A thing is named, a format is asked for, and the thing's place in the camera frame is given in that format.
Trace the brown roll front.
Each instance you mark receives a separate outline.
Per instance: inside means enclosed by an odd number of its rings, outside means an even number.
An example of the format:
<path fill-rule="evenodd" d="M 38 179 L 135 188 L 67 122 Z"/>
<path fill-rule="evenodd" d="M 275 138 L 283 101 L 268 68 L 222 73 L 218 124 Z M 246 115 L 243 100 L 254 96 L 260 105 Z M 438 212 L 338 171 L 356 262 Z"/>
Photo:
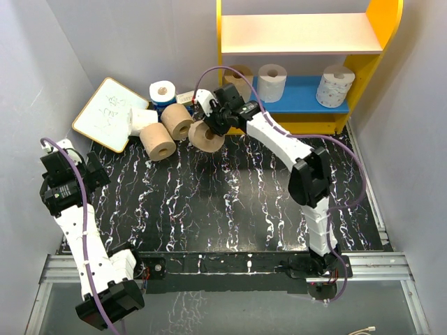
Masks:
<path fill-rule="evenodd" d="M 250 101 L 251 87 L 254 80 L 252 71 L 248 67 L 239 64 L 232 65 L 231 68 L 237 72 L 226 69 L 223 73 L 223 84 L 233 84 L 244 99 L 244 102 Z"/>

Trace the white dotted paper roll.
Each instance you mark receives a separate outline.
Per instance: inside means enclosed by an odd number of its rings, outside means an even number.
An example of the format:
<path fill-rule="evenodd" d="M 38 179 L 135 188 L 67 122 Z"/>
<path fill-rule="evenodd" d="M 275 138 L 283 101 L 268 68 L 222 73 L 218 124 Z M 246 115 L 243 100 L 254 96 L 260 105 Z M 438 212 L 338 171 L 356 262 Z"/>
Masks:
<path fill-rule="evenodd" d="M 323 71 L 316 91 L 317 102 L 327 108 L 339 107 L 344 102 L 355 78 L 355 73 L 345 66 L 328 66 Z"/>

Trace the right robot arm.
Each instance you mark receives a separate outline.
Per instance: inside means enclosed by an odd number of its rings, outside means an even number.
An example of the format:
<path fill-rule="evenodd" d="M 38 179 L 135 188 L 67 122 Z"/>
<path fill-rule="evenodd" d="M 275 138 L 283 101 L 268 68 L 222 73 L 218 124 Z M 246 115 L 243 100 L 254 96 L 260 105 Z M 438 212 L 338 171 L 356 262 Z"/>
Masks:
<path fill-rule="evenodd" d="M 322 148 L 312 148 L 280 126 L 256 100 L 244 101 L 233 84 L 214 92 L 197 90 L 193 101 L 204 113 L 211 133 L 227 134 L 237 128 L 268 148 L 290 172 L 288 192 L 300 206 L 309 231 L 312 271 L 321 277 L 337 267 L 346 270 L 339 243 L 329 219 L 330 163 Z"/>

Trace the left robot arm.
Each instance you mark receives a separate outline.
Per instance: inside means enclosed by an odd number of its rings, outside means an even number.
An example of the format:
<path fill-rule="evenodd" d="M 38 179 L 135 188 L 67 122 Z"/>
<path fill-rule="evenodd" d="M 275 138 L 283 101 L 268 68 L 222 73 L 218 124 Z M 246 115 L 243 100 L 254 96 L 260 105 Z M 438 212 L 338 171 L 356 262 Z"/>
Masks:
<path fill-rule="evenodd" d="M 128 244 L 107 252 L 96 225 L 91 195 L 110 183 L 98 156 L 82 158 L 74 149 L 54 150 L 41 157 L 46 172 L 40 197 L 71 250 L 81 282 L 82 321 L 104 330 L 145 305 L 135 278 L 144 261 Z"/>

